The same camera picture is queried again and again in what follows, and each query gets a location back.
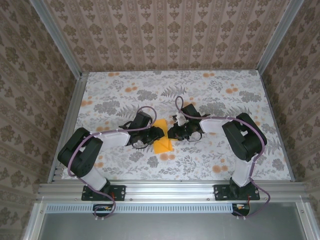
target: gray floor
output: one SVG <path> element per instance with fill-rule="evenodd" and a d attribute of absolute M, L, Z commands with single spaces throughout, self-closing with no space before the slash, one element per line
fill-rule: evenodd
<path fill-rule="evenodd" d="M 40 240 L 305 240 L 295 204 L 272 203 L 246 220 L 231 214 L 47 214 Z"/>

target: gray leaf pattern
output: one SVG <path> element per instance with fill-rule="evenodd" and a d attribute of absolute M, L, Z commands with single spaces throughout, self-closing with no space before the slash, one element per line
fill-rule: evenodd
<path fill-rule="evenodd" d="M 243 84 L 251 86 L 250 90 Z M 154 107 L 158 119 L 165 119 L 169 129 L 177 113 L 174 100 L 178 95 L 185 106 L 193 104 L 202 115 L 249 114 L 268 141 L 256 162 L 254 179 L 290 179 L 260 77 L 253 70 L 91 72 L 75 129 L 117 129 L 132 121 L 144 105 Z M 143 111 L 153 117 L 151 110 Z M 1 131 L 7 140 L 18 137 L 8 127 Z M 228 180 L 235 170 L 237 157 L 218 130 L 203 134 L 197 142 L 172 141 L 172 147 L 172 152 L 154 154 L 153 145 L 144 149 L 102 146 L 95 166 L 111 180 Z M 62 178 L 68 179 L 67 175 L 64 171 Z"/>

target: yellow sponge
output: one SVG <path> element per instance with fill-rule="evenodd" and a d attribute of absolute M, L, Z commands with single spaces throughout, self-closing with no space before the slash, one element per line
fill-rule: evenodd
<path fill-rule="evenodd" d="M 158 119 L 153 124 L 163 130 L 164 136 L 153 143 L 154 153 L 162 154 L 173 151 L 171 141 L 168 139 L 168 127 L 165 119 Z"/>

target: patterned wall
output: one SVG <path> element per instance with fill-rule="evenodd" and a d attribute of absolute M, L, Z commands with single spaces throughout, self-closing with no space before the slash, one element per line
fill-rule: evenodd
<path fill-rule="evenodd" d="M 304 1 L 262 77 L 293 172 L 320 220 L 320 1 Z"/>
<path fill-rule="evenodd" d="M 82 71 L 254 69 L 289 0 L 45 0 Z"/>
<path fill-rule="evenodd" d="M 75 79 L 28 0 L 0 1 L 0 239 L 19 239 L 47 181 Z"/>

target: floral tablecloth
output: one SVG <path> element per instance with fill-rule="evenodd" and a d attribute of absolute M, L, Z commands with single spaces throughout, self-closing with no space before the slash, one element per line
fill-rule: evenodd
<path fill-rule="evenodd" d="M 235 117 L 248 113 L 268 141 L 254 169 L 254 179 L 291 179 L 255 70 L 91 72 L 75 129 L 116 129 L 133 120 L 141 106 L 153 106 L 158 119 L 166 119 L 170 128 L 178 95 L 201 114 Z M 236 156 L 223 134 L 207 133 L 200 141 L 173 141 L 172 145 L 173 151 L 162 154 L 154 154 L 153 146 L 103 149 L 95 167 L 106 178 L 118 180 L 227 180 L 235 169 Z M 69 178 L 66 170 L 62 178 Z"/>

